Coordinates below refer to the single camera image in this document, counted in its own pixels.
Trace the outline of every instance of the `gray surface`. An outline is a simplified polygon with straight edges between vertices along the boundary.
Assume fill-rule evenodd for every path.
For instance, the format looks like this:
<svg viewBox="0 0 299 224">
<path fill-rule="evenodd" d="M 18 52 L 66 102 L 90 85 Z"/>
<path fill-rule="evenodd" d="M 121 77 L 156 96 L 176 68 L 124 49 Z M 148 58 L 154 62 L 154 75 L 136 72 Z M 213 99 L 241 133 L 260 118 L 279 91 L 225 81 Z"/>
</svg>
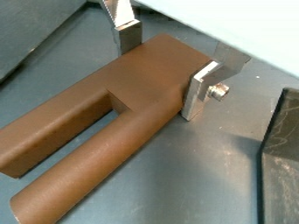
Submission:
<svg viewBox="0 0 299 224">
<path fill-rule="evenodd" d="M 212 55 L 216 41 L 141 11 L 144 39 L 166 32 Z M 89 9 L 68 22 L 0 86 L 0 127 L 117 56 L 108 20 Z M 65 224 L 256 224 L 256 154 L 281 87 L 299 80 L 252 59 L 225 81 L 225 101 L 201 117 L 177 115 L 64 216 Z M 116 117 L 109 114 L 20 179 L 0 174 L 0 222 L 13 224 L 10 197 Z"/>
<path fill-rule="evenodd" d="M 0 82 L 85 2 L 0 1 Z"/>
<path fill-rule="evenodd" d="M 299 91 L 284 89 L 263 141 L 264 223 L 299 222 Z"/>
</svg>

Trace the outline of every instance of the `metal plate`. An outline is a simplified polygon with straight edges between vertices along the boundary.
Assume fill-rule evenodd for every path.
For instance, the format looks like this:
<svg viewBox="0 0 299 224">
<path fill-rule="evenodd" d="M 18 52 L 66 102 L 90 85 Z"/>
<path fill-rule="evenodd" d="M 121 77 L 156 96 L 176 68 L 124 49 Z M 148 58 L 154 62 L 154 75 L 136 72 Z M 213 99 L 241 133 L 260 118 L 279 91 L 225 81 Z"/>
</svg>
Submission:
<svg viewBox="0 0 299 224">
<path fill-rule="evenodd" d="M 0 82 L 85 0 L 0 2 Z"/>
</svg>

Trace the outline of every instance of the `bolt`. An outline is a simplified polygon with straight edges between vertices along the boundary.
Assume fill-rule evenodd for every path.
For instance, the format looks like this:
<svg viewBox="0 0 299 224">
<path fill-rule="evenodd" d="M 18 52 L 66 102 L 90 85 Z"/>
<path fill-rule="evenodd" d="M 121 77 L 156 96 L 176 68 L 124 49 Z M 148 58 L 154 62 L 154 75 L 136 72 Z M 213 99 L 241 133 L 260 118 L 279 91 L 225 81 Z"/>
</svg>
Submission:
<svg viewBox="0 0 299 224">
<path fill-rule="evenodd" d="M 209 97 L 213 97 L 219 102 L 225 98 L 229 93 L 229 87 L 223 83 L 209 87 Z"/>
</svg>

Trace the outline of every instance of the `aluminum bracket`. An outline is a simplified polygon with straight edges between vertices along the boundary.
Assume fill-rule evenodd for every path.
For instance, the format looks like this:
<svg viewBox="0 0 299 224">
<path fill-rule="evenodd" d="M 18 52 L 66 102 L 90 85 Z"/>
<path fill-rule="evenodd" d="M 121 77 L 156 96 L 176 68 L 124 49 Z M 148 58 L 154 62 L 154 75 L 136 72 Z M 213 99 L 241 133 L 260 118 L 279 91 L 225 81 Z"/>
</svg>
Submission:
<svg viewBox="0 0 299 224">
<path fill-rule="evenodd" d="M 217 101 L 224 99 L 229 88 L 220 82 L 240 72 L 251 58 L 243 52 L 219 42 L 213 59 L 191 77 L 181 109 L 181 116 L 187 121 L 201 112 L 204 103 L 211 97 Z"/>
</svg>

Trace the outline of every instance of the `metal bracket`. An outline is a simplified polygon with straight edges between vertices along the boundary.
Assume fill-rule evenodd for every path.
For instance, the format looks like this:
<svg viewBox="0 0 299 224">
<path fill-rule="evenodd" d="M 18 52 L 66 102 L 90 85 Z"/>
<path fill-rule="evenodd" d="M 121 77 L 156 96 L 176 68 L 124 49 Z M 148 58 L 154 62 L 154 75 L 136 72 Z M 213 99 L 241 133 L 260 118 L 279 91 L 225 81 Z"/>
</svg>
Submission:
<svg viewBox="0 0 299 224">
<path fill-rule="evenodd" d="M 219 42 L 213 58 L 207 66 L 191 77 L 181 116 L 189 121 L 203 110 L 204 103 L 213 97 L 221 101 L 229 92 L 220 82 L 237 74 L 249 61 L 248 55 Z"/>
<path fill-rule="evenodd" d="M 129 0 L 100 0 L 100 6 L 112 24 L 118 56 L 142 42 L 142 24 L 134 19 Z"/>
</svg>

